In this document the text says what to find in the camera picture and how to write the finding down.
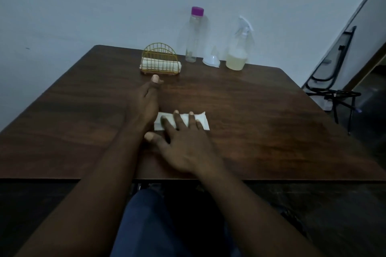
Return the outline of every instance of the hand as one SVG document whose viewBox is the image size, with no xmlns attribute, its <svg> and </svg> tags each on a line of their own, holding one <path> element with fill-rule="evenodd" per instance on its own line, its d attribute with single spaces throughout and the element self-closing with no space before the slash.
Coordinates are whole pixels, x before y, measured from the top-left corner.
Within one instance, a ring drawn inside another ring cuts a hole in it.
<svg viewBox="0 0 386 257">
<path fill-rule="evenodd" d="M 189 127 L 186 127 L 177 110 L 174 111 L 174 120 L 178 130 L 166 118 L 161 118 L 170 144 L 156 133 L 145 134 L 145 139 L 158 146 L 161 155 L 173 168 L 199 176 L 203 171 L 222 166 L 222 160 L 217 156 L 201 123 L 195 120 L 193 112 L 189 113 Z"/>
<path fill-rule="evenodd" d="M 139 123 L 141 127 L 148 130 L 154 123 L 158 114 L 158 89 L 163 83 L 157 74 L 151 81 L 142 85 L 129 96 L 126 109 L 126 121 Z"/>
</svg>

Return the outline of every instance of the white cloth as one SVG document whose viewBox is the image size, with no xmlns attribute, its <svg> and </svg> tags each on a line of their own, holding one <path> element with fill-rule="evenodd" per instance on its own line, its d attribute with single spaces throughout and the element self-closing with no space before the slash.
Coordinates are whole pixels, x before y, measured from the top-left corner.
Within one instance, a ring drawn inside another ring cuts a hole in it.
<svg viewBox="0 0 386 257">
<path fill-rule="evenodd" d="M 139 69 L 180 72 L 181 62 L 166 61 L 166 60 L 160 60 L 160 59 L 150 59 L 150 58 L 142 57 L 142 62 L 141 62 L 141 65 L 139 65 Z"/>
<path fill-rule="evenodd" d="M 161 125 L 161 116 L 165 116 L 166 119 L 170 122 L 170 124 L 173 125 L 174 128 L 176 128 L 176 123 L 174 121 L 173 114 L 158 112 L 157 119 L 154 122 L 154 131 L 164 130 L 164 128 Z M 202 127 L 204 127 L 204 130 L 209 130 L 209 124 L 208 124 L 208 120 L 206 118 L 205 112 L 197 115 L 195 114 L 194 117 L 196 120 L 200 121 L 200 123 L 202 124 Z M 182 118 L 182 121 L 184 121 L 185 125 L 188 126 L 189 114 L 181 114 L 181 118 Z"/>
</svg>

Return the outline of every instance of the dark wood grain surface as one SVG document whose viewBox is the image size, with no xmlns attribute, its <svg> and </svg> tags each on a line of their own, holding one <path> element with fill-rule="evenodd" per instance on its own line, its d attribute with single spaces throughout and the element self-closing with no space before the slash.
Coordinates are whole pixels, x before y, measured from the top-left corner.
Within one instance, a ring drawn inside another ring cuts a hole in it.
<svg viewBox="0 0 386 257">
<path fill-rule="evenodd" d="M 0 133 L 0 178 L 78 179 L 92 168 L 123 121 L 141 51 L 95 46 Z M 206 112 L 226 165 L 242 179 L 386 180 L 359 142 L 346 135 L 281 69 L 232 71 L 182 63 L 163 76 L 162 112 Z M 143 143 L 137 179 L 189 179 Z"/>
</svg>

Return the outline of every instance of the person's left hand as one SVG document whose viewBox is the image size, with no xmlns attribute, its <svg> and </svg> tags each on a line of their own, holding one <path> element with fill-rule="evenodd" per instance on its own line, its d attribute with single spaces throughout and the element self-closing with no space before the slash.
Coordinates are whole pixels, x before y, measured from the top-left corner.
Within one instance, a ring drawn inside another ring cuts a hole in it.
<svg viewBox="0 0 386 257">
<path fill-rule="evenodd" d="M 163 83 L 157 74 L 151 81 L 142 85 L 129 95 L 125 121 L 139 123 L 148 130 L 158 114 L 158 89 Z"/>
</svg>

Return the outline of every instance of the purple bottle cap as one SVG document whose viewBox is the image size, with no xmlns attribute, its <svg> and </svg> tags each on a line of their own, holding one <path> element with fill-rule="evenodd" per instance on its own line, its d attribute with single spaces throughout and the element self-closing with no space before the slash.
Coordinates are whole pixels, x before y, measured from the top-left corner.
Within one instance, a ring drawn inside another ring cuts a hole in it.
<svg viewBox="0 0 386 257">
<path fill-rule="evenodd" d="M 193 6 L 192 16 L 204 16 L 204 9 L 202 7 Z"/>
</svg>

